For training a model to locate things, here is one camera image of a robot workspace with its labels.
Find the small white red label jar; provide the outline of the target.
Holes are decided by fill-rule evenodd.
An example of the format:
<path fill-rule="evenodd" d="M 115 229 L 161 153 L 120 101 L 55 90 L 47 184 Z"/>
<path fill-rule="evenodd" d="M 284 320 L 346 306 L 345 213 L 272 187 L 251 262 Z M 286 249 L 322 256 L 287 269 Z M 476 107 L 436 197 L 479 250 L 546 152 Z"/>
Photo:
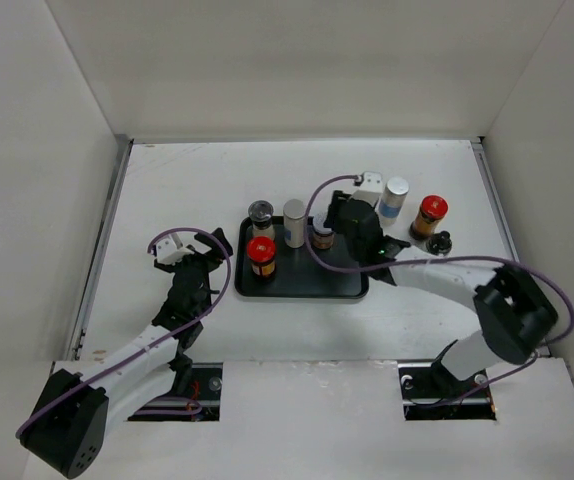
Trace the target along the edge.
<path fill-rule="evenodd" d="M 331 228 L 325 226 L 327 214 L 319 212 L 312 221 L 312 245 L 318 250 L 329 250 L 332 248 L 335 233 Z"/>

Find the silver lid blue label bottle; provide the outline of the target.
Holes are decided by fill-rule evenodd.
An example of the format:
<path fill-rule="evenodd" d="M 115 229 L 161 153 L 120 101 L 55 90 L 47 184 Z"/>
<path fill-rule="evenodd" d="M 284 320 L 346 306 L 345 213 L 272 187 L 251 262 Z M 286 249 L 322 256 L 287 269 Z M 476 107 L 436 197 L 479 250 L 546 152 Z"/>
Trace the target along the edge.
<path fill-rule="evenodd" d="M 402 177 L 391 177 L 384 185 L 377 205 L 377 214 L 383 227 L 393 225 L 403 208 L 409 192 L 409 183 Z"/>

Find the silver lid white shaker bottle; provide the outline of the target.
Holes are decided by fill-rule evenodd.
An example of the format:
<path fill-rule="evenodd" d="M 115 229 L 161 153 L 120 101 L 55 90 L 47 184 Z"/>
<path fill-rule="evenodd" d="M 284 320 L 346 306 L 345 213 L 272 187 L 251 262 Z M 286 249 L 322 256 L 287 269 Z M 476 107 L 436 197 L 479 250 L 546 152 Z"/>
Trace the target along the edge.
<path fill-rule="evenodd" d="M 284 240 L 288 247 L 298 249 L 304 245 L 306 224 L 304 202 L 298 199 L 288 200 L 283 206 Z"/>

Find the red lid orange sauce jar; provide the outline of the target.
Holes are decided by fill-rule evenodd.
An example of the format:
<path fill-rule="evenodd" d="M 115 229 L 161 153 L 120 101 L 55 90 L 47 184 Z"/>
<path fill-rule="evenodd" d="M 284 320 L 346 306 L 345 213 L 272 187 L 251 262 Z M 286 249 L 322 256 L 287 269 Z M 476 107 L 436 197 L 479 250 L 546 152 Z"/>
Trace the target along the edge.
<path fill-rule="evenodd" d="M 431 237 L 438 224 L 448 212 L 447 201 L 439 195 L 428 195 L 419 205 L 416 218 L 410 224 L 409 233 L 415 240 L 426 240 Z"/>

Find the black cap white bottle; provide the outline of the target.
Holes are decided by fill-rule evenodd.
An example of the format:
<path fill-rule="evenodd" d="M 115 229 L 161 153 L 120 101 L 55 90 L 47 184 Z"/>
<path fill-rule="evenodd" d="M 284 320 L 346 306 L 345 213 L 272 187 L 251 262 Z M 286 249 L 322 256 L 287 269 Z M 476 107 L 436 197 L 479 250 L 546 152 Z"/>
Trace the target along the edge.
<path fill-rule="evenodd" d="M 451 234 L 446 230 L 434 233 L 426 242 L 427 251 L 435 256 L 446 256 L 452 248 Z"/>

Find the clear lid pepper grinder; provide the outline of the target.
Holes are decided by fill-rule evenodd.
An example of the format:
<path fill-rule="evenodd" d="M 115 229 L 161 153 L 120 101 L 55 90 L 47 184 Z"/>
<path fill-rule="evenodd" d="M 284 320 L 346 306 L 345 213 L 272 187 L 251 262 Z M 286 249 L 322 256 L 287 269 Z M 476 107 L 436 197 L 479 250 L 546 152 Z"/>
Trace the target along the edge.
<path fill-rule="evenodd" d="M 267 200 L 256 200 L 248 207 L 248 217 L 252 224 L 252 237 L 275 239 L 273 226 L 273 205 Z"/>

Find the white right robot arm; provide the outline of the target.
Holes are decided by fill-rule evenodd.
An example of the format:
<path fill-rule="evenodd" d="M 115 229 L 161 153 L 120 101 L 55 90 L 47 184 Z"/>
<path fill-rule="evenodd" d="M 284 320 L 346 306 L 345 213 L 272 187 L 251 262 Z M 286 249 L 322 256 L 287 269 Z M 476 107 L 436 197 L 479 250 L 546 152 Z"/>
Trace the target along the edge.
<path fill-rule="evenodd" d="M 325 224 L 344 237 L 350 257 L 369 277 L 428 292 L 476 315 L 478 330 L 445 347 L 425 375 L 425 385 L 444 398 L 462 393 L 498 363 L 524 365 L 558 321 L 523 268 L 469 266 L 433 256 L 385 235 L 374 208 L 350 194 L 334 191 Z"/>

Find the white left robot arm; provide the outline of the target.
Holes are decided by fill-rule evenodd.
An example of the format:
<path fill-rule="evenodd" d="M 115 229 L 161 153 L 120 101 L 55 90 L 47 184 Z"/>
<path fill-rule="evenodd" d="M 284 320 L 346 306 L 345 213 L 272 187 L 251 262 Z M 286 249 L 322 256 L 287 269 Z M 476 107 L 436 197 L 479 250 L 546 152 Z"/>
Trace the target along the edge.
<path fill-rule="evenodd" d="M 225 291 L 210 285 L 211 272 L 229 267 L 233 248 L 222 229 L 193 228 L 198 252 L 183 245 L 177 227 L 158 234 L 147 251 L 156 269 L 171 274 L 171 287 L 151 323 L 99 364 L 51 374 L 16 438 L 31 454 L 67 479 L 84 473 L 110 430 L 165 394 L 181 398 L 191 373 L 180 366 L 203 329 L 202 321 Z"/>

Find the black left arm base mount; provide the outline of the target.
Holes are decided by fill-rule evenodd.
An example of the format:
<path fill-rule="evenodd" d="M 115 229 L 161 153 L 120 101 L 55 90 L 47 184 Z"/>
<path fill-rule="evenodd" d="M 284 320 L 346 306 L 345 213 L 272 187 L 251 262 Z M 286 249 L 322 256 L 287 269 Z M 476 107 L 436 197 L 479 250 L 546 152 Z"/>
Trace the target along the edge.
<path fill-rule="evenodd" d="M 217 422 L 220 420 L 222 362 L 195 363 L 184 355 L 172 363 L 171 389 L 150 401 L 131 422 Z"/>

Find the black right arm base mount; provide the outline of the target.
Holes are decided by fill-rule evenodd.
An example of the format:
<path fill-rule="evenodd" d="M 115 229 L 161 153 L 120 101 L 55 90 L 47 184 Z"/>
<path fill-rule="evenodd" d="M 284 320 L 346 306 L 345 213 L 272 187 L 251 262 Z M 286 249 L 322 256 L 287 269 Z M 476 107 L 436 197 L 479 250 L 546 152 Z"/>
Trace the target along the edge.
<path fill-rule="evenodd" d="M 466 380 L 453 377 L 437 360 L 398 364 L 403 415 L 408 421 L 496 420 L 485 369 Z"/>

